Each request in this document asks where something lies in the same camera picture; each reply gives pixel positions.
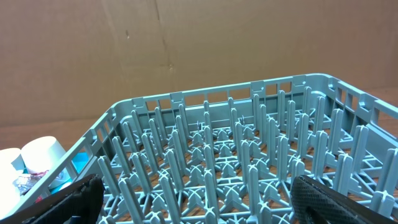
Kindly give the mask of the grey plastic dishwasher rack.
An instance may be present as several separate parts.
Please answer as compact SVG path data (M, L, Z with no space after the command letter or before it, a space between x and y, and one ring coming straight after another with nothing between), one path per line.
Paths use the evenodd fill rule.
M397 108L322 73L122 100L4 218L53 195L66 170L71 184L101 177L96 223L300 223L300 175L396 223L397 138L382 114Z

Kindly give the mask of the crumpled foil wrapper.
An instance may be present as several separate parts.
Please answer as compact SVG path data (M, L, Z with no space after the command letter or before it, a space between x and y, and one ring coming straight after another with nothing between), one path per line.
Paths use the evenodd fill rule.
M48 171L26 174L17 170L11 175L11 192L16 197L25 195Z

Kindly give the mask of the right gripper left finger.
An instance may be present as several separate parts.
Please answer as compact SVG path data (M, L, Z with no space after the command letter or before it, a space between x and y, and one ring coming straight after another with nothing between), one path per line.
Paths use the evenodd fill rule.
M91 174L1 220L1 224L96 223L104 200L101 177Z

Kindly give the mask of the teal plastic tray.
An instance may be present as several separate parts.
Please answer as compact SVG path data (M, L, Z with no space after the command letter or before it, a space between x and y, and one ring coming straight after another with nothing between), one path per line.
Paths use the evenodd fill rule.
M77 172L81 171L84 165L88 162L88 156L85 152L79 152L73 159L72 163L75 166ZM67 175L67 171L64 170L59 174L55 180L50 184L49 190L51 194L68 187L72 183L72 179Z

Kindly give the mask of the crumpled white tissue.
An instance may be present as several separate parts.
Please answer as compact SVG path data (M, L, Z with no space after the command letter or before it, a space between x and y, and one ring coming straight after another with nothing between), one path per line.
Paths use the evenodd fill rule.
M13 182L23 173L25 164L16 147L1 150L1 218L20 200L20 191Z

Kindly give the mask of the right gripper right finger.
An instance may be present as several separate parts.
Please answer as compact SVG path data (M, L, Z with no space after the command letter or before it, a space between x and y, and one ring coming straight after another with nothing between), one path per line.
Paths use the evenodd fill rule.
M292 184L291 202L300 223L394 223L387 212L391 209L370 209L306 175L296 177Z

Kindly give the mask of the white paper cup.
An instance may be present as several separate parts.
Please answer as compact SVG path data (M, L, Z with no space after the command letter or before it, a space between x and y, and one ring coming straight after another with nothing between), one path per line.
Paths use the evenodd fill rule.
M65 150L53 136L43 136L28 142L21 149L21 156L28 173L50 170L65 154Z

